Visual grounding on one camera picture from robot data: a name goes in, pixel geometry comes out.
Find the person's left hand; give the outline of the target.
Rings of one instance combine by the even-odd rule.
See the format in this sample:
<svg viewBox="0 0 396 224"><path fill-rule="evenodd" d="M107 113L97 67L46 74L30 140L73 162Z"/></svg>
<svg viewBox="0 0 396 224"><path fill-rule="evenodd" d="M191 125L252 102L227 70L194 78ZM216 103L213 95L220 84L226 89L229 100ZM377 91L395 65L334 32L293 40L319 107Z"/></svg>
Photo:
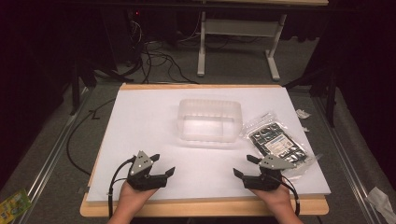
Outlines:
<svg viewBox="0 0 396 224"><path fill-rule="evenodd" d="M136 190L128 182L124 182L120 189L117 213L133 217L145 205L147 200L156 193L157 189Z"/></svg>

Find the green printed packet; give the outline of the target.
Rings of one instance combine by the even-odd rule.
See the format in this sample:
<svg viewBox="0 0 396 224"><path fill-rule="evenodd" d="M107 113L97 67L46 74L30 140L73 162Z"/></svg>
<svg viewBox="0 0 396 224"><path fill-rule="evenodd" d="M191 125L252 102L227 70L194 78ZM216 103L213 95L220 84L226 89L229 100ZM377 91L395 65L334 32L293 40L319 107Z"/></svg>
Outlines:
<svg viewBox="0 0 396 224"><path fill-rule="evenodd" d="M0 224L9 224L24 214L32 202L25 189L20 189L0 203Z"/></svg>

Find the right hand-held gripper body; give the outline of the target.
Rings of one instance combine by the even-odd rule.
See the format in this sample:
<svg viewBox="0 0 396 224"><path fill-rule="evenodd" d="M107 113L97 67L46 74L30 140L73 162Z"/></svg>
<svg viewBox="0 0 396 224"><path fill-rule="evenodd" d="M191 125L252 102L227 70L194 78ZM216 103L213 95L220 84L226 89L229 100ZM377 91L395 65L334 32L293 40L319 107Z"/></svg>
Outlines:
<svg viewBox="0 0 396 224"><path fill-rule="evenodd" d="M271 191L277 189L282 183L281 171L285 169L293 169L295 164L280 159L274 155L267 155L261 158L261 162L256 164L259 166L261 173L257 176L244 175L242 182L246 189L258 189L263 191Z"/></svg>

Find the metal floor rail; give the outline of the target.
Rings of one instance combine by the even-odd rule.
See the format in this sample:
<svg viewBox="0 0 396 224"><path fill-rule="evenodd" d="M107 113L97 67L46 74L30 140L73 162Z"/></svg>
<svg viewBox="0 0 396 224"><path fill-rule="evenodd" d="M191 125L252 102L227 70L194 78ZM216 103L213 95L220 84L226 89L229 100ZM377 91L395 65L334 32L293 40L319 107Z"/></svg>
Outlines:
<svg viewBox="0 0 396 224"><path fill-rule="evenodd" d="M377 212L374 207L365 201L365 197L367 196L367 190L364 187L361 179L359 178L356 170L353 167L353 164L350 158L347 155L347 152L342 145L341 139L334 129L334 127L330 124L326 117L325 106L322 100L318 97L314 97L312 99L313 104L315 105L316 110L322 121L324 122L327 131L330 134L332 142L335 146L335 151L337 152L338 160L341 162L341 167L344 172L344 176L348 182L348 185L353 192L354 198L357 201L362 215L364 216L367 224L382 224Z"/></svg>
<svg viewBox="0 0 396 224"><path fill-rule="evenodd" d="M82 117L82 109L72 109L71 91L46 120L7 186L24 187L32 206L11 224L76 224L82 192L88 177L67 159L66 142Z"/></svg>

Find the person's right hand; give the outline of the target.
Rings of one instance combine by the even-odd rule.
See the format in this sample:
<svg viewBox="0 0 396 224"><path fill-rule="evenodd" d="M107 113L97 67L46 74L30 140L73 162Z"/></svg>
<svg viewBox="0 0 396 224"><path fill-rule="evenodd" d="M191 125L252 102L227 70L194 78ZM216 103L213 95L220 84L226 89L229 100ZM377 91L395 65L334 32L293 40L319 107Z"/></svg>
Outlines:
<svg viewBox="0 0 396 224"><path fill-rule="evenodd" d="M287 187L280 185L271 191L252 189L251 192L259 197L276 217L294 214L290 201L290 190Z"/></svg>

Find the white metal desk frame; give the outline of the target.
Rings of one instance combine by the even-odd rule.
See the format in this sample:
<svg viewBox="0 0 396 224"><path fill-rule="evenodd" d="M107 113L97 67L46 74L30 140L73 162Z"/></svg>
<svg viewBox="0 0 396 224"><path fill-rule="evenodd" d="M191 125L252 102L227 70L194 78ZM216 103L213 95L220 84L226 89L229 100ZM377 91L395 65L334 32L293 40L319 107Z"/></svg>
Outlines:
<svg viewBox="0 0 396 224"><path fill-rule="evenodd" d="M271 37L272 47L264 51L271 78L280 80L280 74L275 61L275 52L281 37L287 15L281 14L277 21L240 21L208 19L204 12L201 13L200 48L198 52L197 76L205 75L205 37L207 35L237 35L252 37Z"/></svg>

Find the black metal stand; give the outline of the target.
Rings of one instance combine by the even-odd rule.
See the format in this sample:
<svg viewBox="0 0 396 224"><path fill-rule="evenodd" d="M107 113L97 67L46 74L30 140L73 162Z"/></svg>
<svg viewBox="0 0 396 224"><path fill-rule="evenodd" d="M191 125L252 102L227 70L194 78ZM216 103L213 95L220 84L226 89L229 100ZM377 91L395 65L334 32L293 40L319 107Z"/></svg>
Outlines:
<svg viewBox="0 0 396 224"><path fill-rule="evenodd" d="M334 107L335 91L336 91L336 76L335 72L330 67L319 68L313 72L303 74L301 77L284 85L284 88L291 90L297 86L310 85L309 94L313 97L326 97L325 118L328 123L334 126Z"/></svg>
<svg viewBox="0 0 396 224"><path fill-rule="evenodd" d="M94 88L96 86L97 81L93 74L92 62L88 59L78 58L72 66L72 115L77 113L81 105L80 83L83 83L87 88Z"/></svg>

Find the clear bag of black parts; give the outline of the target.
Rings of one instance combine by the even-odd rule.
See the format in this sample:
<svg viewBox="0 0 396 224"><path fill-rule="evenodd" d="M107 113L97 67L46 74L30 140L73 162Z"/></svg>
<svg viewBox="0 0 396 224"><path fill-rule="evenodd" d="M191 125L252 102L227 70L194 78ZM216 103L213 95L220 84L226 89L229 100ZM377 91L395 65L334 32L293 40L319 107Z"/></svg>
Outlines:
<svg viewBox="0 0 396 224"><path fill-rule="evenodd" d="M312 165L317 158L308 152L304 145L289 133L273 112L260 115L243 125L241 135L266 158L275 156L291 163L291 169L303 170Z"/></svg>

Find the crumpled white paper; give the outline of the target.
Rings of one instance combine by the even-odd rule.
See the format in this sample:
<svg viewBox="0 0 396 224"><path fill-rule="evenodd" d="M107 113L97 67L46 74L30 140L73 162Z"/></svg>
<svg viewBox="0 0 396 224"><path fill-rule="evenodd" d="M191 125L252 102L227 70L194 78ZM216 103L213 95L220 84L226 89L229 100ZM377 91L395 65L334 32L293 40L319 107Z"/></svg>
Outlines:
<svg viewBox="0 0 396 224"><path fill-rule="evenodd" d="M386 193L374 187L367 195L366 201L375 207L388 224L396 224L396 214Z"/></svg>

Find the white board sheet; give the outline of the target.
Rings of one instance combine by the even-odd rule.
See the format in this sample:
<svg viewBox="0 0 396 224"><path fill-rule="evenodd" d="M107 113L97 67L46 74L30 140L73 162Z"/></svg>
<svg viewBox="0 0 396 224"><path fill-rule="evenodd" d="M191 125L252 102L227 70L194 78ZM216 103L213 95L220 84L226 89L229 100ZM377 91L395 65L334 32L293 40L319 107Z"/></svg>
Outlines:
<svg viewBox="0 0 396 224"><path fill-rule="evenodd" d="M289 128L307 151L310 146L287 91L280 87L127 90L122 88L110 116L92 174L88 193L91 202L104 202L109 192L119 193L113 175L125 177L126 160L143 150L160 154L151 172L159 175L176 168L157 200L248 197L250 191L233 174L233 168L257 175L257 165L247 160L257 149L246 139L231 144L183 141L177 134L177 112L183 99L216 99L238 102L244 121L268 111Z"/></svg>

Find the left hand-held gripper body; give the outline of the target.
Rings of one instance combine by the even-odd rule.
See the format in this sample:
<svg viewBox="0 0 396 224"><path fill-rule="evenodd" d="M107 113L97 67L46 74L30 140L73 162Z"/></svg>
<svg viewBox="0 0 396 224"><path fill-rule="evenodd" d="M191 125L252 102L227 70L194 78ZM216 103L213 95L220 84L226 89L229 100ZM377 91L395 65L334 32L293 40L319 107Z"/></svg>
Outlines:
<svg viewBox="0 0 396 224"><path fill-rule="evenodd" d="M143 150L137 153L127 175L127 182L133 189L143 191L166 186L168 177L165 176L165 173L162 175L150 174L153 164L154 162Z"/></svg>

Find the clear plastic container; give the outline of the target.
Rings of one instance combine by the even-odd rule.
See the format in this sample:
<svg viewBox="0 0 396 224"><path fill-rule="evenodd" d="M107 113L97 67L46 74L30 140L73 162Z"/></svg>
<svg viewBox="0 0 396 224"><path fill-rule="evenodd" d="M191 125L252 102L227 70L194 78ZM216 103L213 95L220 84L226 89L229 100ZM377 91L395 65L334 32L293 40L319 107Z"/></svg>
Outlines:
<svg viewBox="0 0 396 224"><path fill-rule="evenodd" d="M179 137L185 141L232 143L243 126L238 102L183 99L177 112Z"/></svg>

